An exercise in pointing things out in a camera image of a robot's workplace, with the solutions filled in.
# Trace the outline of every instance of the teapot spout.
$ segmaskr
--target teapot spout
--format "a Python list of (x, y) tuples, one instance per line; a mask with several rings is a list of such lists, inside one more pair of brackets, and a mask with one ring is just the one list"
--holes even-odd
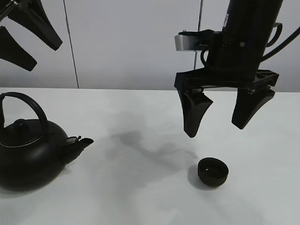
[(73, 144), (67, 145), (63, 149), (61, 160), (64, 164), (69, 164), (83, 152), (83, 150), (89, 145), (93, 144), (94, 141), (90, 138), (83, 138)]

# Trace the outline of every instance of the teapot handle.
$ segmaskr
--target teapot handle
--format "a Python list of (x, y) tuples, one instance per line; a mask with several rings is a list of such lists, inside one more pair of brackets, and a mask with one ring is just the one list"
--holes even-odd
[(18, 98), (18, 99), (22, 100), (23, 102), (25, 102), (27, 105), (29, 105), (33, 109), (33, 111), (38, 116), (38, 119), (42, 125), (43, 134), (47, 138), (49, 135), (49, 124), (48, 124), (48, 120), (47, 120), (47, 117), (46, 117), (43, 109), (39, 106), (39, 104), (35, 100), (33, 100), (29, 96), (19, 93), (19, 92), (7, 92), (7, 93), (0, 94), (0, 129), (4, 128), (4, 120), (5, 119), (4, 119), (2, 103), (3, 103), (4, 97), (6, 97), (6, 96)]

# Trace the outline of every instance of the white table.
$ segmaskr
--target white table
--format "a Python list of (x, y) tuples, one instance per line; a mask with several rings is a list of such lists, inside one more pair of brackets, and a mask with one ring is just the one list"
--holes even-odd
[[(70, 136), (95, 143), (42, 189), (0, 190), (1, 225), (299, 224), (300, 94), (277, 93), (240, 131), (236, 93), (207, 92), (214, 104), (190, 139), (175, 91), (6, 91), (30, 95)], [(34, 116), (13, 98), (4, 107), (7, 124)], [(216, 190), (197, 178), (204, 157), (229, 166)]]

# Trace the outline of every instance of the black cylinder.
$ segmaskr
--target black cylinder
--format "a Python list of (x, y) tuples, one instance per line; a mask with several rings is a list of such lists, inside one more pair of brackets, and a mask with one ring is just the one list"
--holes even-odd
[(231, 0), (223, 30), (207, 62), (241, 80), (253, 80), (283, 0)]

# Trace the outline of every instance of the teapot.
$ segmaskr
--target teapot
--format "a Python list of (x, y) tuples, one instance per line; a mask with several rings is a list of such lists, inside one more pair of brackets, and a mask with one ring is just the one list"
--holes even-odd
[[(5, 97), (22, 100), (38, 119), (18, 119), (4, 127)], [(43, 109), (29, 96), (18, 92), (0, 95), (0, 186), (3, 189), (27, 191), (48, 184), (93, 142), (81, 136), (68, 137), (60, 126), (47, 120)]]

